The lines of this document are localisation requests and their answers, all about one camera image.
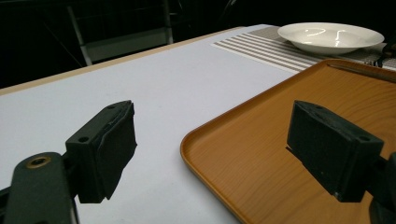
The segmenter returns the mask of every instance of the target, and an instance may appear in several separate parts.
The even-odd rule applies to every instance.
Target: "screw hole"
[[[78,141],[79,141],[80,143],[84,143],[84,142],[88,141],[89,139],[90,139],[89,137],[80,137],[80,138],[78,139]]]
[[[26,164],[26,166],[29,169],[35,169],[35,168],[44,166],[44,165],[46,165],[49,162],[50,162],[50,157],[37,157],[37,158],[34,158],[34,159],[30,160]]]

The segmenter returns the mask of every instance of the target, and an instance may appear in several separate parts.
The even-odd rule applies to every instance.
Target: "wooden tray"
[[[188,133],[181,156],[244,223],[370,223],[361,203],[339,203],[286,150],[294,100],[323,105],[396,150],[396,73],[325,60]]]

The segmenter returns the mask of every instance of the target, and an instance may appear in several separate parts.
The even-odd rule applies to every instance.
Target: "white ridged mat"
[[[381,43],[370,48],[357,49],[343,55],[319,56],[294,47],[289,41],[277,34],[278,28],[277,26],[271,26],[236,35],[215,42],[212,46],[261,63],[270,64],[295,74],[323,59],[338,58],[358,63],[374,61],[380,57],[381,49],[385,46],[385,43]],[[385,60],[383,68],[396,71],[396,59]]]

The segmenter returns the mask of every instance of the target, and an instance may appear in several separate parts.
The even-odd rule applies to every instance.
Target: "table surface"
[[[238,223],[188,169],[191,130],[297,74],[216,48],[270,25],[238,27],[0,90],[0,189],[14,167],[65,141],[102,108],[134,103],[138,144],[112,198],[82,204],[81,223]]]

